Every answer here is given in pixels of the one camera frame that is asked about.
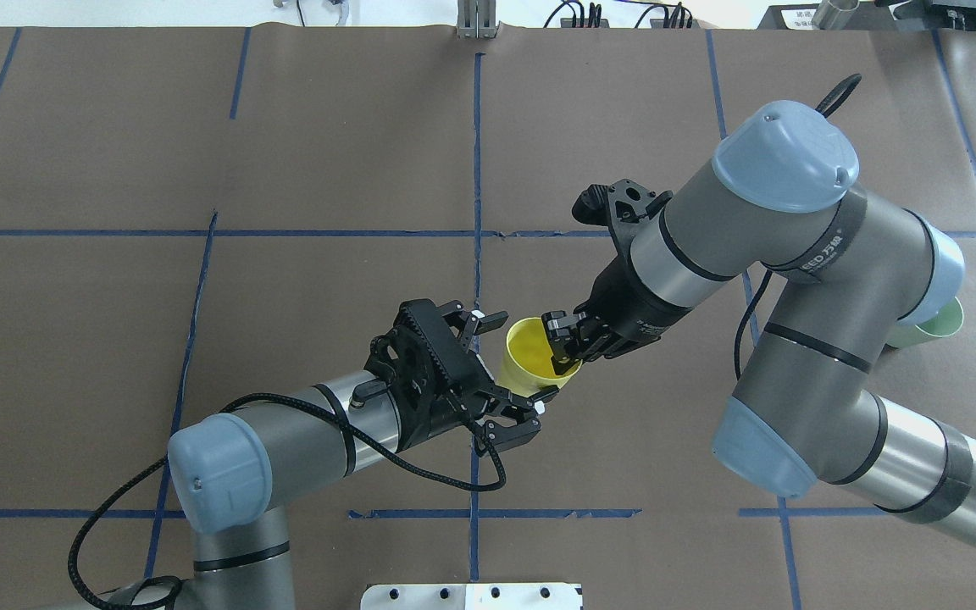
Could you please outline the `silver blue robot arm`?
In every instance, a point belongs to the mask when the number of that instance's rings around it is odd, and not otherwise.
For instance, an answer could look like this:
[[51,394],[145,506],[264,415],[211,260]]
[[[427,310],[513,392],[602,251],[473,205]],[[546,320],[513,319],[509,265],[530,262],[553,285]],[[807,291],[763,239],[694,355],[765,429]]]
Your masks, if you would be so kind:
[[783,498],[822,481],[976,546],[976,440],[865,390],[890,330],[953,302],[961,248],[857,185],[851,142],[817,109],[775,101],[677,193],[623,179],[574,202],[616,258],[572,313],[542,316],[557,372],[659,339],[759,263],[786,281],[727,402],[713,455]]
[[[369,344],[363,369],[286,396],[256,391],[177,431],[166,455],[146,467],[86,519],[67,552],[79,609],[291,609],[295,606],[286,505],[380,460],[454,489],[501,489],[499,457],[540,431],[540,413],[558,381],[520,386],[492,374],[475,337],[501,327],[458,301],[402,302],[392,327]],[[454,429],[472,435],[496,481],[435,474],[402,452]],[[192,528],[190,579],[136,580],[98,594],[79,571],[82,543],[99,518],[151,474],[169,469]]]

